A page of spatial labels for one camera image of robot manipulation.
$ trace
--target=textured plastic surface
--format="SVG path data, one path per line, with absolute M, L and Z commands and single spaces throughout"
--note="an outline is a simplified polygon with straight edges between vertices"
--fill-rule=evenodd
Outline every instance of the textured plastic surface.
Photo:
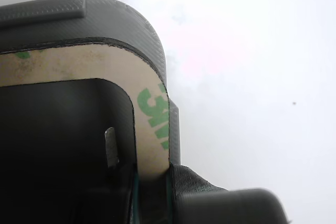
M 132 7 L 116 0 L 86 0 L 86 16 L 0 29 L 0 51 L 22 45 L 88 37 L 127 43 L 151 60 L 166 82 L 161 42 L 149 22 Z
M 37 0 L 0 7 L 0 28 L 85 16 L 85 0 Z
M 169 161 L 174 165 L 181 164 L 180 147 L 180 115 L 178 107 L 170 100 L 170 125 L 169 125 Z
M 85 11 L 85 17 L 60 19 L 60 20 L 46 20 L 42 15 L 39 15 L 39 20 L 35 23 L 25 24 L 22 26 L 0 27 L 0 53 L 12 51 L 17 48 L 29 49 L 31 44 L 49 43 L 51 41 L 60 41 L 67 39 L 88 40 L 89 37 L 112 38 L 117 44 L 123 47 L 123 42 L 131 45 L 137 50 L 141 51 L 153 63 L 158 70 L 164 82 L 166 82 L 166 68 L 165 57 L 161 42 L 149 24 L 149 22 L 132 7 L 116 1 L 116 0 L 82 0 L 78 2 L 74 0 L 42 0 L 29 2 L 30 5 L 35 5 L 35 9 L 42 8 L 41 4 L 46 9 L 52 9 L 55 12 L 55 3 L 63 3 L 63 9 L 67 6 L 80 6 Z M 5 6 L 6 13 L 8 10 L 15 12 L 17 5 Z M 25 16 L 31 15 L 33 7 L 27 6 L 24 3 Z M 5 20 L 8 14 L 0 12 L 0 19 Z M 170 107 L 170 161 L 173 164 L 180 163 L 180 133 L 179 133 L 179 118 L 178 108 L 171 102 Z M 128 156 L 135 154 L 133 150 L 128 151 Z

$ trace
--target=beige adhesive backing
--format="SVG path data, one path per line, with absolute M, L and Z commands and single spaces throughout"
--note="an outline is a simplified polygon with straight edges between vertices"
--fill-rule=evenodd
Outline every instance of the beige adhesive backing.
M 143 112 L 138 100 L 146 91 L 151 96 L 146 105 L 155 108 L 157 98 L 168 104 L 168 97 L 158 74 L 141 58 L 118 47 L 94 44 L 0 55 L 0 87 L 90 78 L 117 84 L 133 103 L 140 180 L 153 180 L 165 173 L 169 168 L 169 136 L 158 132 L 168 128 L 168 122 L 151 126 L 151 116 Z

